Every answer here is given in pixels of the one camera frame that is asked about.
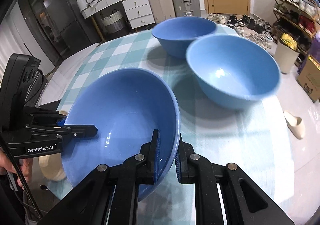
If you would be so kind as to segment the cream plate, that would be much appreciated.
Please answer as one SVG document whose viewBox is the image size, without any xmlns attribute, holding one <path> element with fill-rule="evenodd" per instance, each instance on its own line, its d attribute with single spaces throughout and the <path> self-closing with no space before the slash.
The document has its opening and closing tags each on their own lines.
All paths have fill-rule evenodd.
<svg viewBox="0 0 320 225">
<path fill-rule="evenodd" d="M 38 157 L 43 176 L 51 181 L 61 181 L 66 178 L 63 170 L 61 154 L 52 154 Z"/>
</svg>

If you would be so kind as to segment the light blue bowl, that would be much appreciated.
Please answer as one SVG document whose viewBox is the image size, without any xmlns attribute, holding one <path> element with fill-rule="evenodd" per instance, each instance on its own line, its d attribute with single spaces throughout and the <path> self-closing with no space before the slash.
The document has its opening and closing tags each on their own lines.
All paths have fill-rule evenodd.
<svg viewBox="0 0 320 225">
<path fill-rule="evenodd" d="M 208 35 L 190 44 L 186 61 L 204 94 L 217 105 L 247 109 L 274 95 L 281 73 L 258 44 L 233 35 Z"/>
</svg>

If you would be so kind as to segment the teal checked tablecloth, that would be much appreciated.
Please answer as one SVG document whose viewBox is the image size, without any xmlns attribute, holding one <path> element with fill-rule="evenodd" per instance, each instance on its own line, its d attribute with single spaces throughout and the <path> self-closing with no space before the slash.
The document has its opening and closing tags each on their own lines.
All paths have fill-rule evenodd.
<svg viewBox="0 0 320 225">
<path fill-rule="evenodd" d="M 151 70 L 170 85 L 180 106 L 182 139 L 197 154 L 220 165 L 236 163 L 283 211 L 289 210 L 294 164 L 278 98 L 265 98 L 243 111 L 218 107 L 202 92 L 186 61 L 167 55 L 150 31 L 85 48 L 65 60 L 39 104 L 57 101 L 59 109 L 69 111 L 87 85 L 125 67 Z"/>
</svg>

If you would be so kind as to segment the dark grey refrigerator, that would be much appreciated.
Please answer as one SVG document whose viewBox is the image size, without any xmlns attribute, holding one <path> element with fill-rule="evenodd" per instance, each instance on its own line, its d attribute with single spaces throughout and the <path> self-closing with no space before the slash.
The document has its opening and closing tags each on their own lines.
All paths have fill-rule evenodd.
<svg viewBox="0 0 320 225">
<path fill-rule="evenodd" d="M 67 46 L 66 56 L 101 40 L 92 20 L 83 17 L 76 1 L 44 0 L 46 11 Z"/>
</svg>

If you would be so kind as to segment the woven laundry basket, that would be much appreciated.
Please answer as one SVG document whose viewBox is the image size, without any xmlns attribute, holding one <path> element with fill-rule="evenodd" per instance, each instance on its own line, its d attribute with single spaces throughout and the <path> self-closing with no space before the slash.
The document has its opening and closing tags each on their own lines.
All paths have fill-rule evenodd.
<svg viewBox="0 0 320 225">
<path fill-rule="evenodd" d="M 125 20 L 119 10 L 113 10 L 112 14 L 104 17 L 101 22 L 109 34 L 116 33 L 125 28 Z"/>
</svg>

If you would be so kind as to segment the cream slipper far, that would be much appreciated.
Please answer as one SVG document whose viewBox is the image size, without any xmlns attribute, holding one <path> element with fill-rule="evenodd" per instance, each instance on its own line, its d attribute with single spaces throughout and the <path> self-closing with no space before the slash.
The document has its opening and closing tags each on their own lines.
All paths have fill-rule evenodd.
<svg viewBox="0 0 320 225">
<path fill-rule="evenodd" d="M 291 133 L 293 133 L 297 139 L 302 140 L 306 134 L 306 126 L 302 118 L 294 116 L 286 110 L 284 111 L 284 117 Z"/>
</svg>

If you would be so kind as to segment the white kettle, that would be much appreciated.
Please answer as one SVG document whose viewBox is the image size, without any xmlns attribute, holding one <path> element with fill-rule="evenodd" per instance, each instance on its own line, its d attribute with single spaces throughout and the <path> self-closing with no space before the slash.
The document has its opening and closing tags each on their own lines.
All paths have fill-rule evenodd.
<svg viewBox="0 0 320 225">
<path fill-rule="evenodd" d="M 88 7 L 88 0 L 76 0 L 76 3 L 80 12 L 84 11 Z"/>
</svg>

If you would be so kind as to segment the white drawer desk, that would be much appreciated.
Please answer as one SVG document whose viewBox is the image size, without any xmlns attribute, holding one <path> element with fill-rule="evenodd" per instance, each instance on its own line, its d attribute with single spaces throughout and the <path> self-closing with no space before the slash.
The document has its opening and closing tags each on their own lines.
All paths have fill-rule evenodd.
<svg viewBox="0 0 320 225">
<path fill-rule="evenodd" d="M 132 29 L 137 29 L 150 24 L 155 24 L 149 0 L 97 0 L 94 5 L 88 5 L 82 12 L 84 18 L 120 3 Z"/>
</svg>

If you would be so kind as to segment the cardboard box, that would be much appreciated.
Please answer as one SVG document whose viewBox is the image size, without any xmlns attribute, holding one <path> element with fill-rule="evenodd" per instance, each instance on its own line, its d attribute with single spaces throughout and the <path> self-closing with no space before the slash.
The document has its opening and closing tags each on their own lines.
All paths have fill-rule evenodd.
<svg viewBox="0 0 320 225">
<path fill-rule="evenodd" d="M 307 57 L 306 63 L 297 78 L 297 82 L 303 88 L 309 98 L 313 101 L 313 103 L 319 100 L 319 62 L 312 55 L 309 55 Z"/>
</svg>

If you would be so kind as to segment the beige trash bin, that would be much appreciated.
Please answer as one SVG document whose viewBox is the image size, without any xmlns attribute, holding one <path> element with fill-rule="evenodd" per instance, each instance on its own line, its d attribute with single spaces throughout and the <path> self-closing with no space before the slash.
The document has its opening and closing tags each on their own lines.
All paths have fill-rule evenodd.
<svg viewBox="0 0 320 225">
<path fill-rule="evenodd" d="M 288 74 L 299 56 L 299 49 L 296 40 L 287 33 L 283 33 L 278 40 L 274 59 L 280 71 Z"/>
</svg>

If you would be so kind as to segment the wooden shoe rack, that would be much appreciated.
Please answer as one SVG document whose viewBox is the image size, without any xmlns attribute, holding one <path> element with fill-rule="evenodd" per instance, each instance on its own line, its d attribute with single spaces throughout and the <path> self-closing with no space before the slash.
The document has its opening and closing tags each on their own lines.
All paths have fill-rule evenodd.
<svg viewBox="0 0 320 225">
<path fill-rule="evenodd" d="M 304 61 L 319 30 L 319 4 L 317 0 L 274 0 L 272 36 L 278 40 L 282 34 L 289 34 L 297 43 L 299 56 L 295 65 Z"/>
</svg>

